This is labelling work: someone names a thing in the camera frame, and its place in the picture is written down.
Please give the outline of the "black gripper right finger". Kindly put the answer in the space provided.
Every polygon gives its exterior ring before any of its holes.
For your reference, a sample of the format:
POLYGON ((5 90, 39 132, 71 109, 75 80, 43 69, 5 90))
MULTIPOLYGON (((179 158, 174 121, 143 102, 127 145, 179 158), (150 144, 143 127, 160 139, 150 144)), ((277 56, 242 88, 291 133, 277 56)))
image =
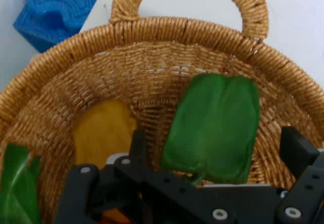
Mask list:
POLYGON ((275 223, 323 223, 323 152, 284 126, 279 156, 296 181, 276 207, 275 223))

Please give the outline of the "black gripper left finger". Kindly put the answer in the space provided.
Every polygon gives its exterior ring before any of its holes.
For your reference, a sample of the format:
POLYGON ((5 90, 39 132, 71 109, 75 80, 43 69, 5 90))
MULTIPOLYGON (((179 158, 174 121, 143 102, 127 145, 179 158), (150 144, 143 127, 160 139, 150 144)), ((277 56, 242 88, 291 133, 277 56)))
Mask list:
POLYGON ((153 223, 153 175, 145 131, 135 130, 127 156, 101 170, 91 164, 71 168, 54 222, 99 223, 105 211, 118 209, 133 223, 153 223))

